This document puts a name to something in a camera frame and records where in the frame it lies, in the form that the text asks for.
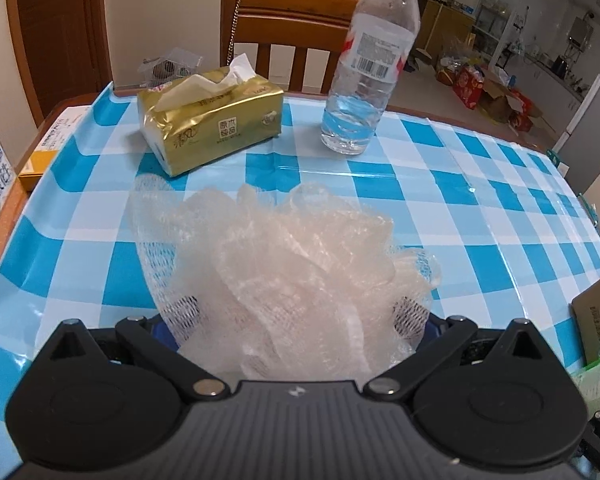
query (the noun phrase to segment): gray ribbed plate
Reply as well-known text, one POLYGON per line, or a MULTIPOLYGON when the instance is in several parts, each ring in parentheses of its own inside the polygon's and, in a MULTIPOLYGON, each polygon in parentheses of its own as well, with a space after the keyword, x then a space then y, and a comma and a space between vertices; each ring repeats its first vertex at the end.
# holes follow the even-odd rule
POLYGON ((397 404, 360 396, 354 383, 243 382, 237 395, 199 402, 163 446, 91 473, 23 465, 11 480, 566 480, 569 465, 498 474, 431 447, 397 404))

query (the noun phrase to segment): plastic tablecloth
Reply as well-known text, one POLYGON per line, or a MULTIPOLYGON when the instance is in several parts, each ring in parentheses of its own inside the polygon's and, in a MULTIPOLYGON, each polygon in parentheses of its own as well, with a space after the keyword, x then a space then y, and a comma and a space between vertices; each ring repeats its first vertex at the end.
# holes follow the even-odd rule
MULTIPOLYGON (((395 240, 442 268, 433 312, 503 328, 536 324, 568 369, 581 349, 568 304, 600 277, 600 238, 551 162, 516 144, 386 112, 365 153, 320 141, 324 102, 286 98, 282 134, 170 181, 186 198, 245 182, 283 200, 301 182, 391 216, 395 240)), ((0 263, 0 478, 19 458, 4 407, 63 319, 113 326, 155 313, 129 229, 136 175, 163 174, 135 98, 107 88, 38 184, 0 263)))

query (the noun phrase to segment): tiled floor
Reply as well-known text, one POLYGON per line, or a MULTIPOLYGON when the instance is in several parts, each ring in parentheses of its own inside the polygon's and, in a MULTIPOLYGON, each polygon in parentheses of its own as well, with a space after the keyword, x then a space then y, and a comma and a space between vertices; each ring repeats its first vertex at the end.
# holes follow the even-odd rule
MULTIPOLYGON (((512 133, 508 124, 497 123, 479 110, 465 107, 452 88, 439 83, 432 72, 402 72, 389 104, 462 121, 476 132, 501 133, 502 138, 512 133)), ((525 140, 545 150, 552 147, 557 138, 553 139, 542 128, 533 127, 525 134, 525 140)))

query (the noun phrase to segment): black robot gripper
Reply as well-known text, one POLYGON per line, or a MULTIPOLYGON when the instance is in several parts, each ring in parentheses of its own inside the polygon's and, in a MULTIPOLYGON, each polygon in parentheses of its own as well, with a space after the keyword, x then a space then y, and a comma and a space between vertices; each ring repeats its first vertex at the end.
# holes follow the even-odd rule
POLYGON ((151 323, 58 326, 7 405, 23 460, 10 479, 582 478, 569 460, 586 407, 526 319, 487 330, 449 318, 361 392, 353 381, 231 392, 151 323))

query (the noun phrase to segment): plastic bottle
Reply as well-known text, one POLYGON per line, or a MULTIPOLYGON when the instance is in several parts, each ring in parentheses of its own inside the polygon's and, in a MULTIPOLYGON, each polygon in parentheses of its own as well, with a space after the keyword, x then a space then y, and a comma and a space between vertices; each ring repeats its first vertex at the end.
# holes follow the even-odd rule
POLYGON ((420 29, 418 0, 360 0, 322 117, 332 150, 365 151, 420 29))

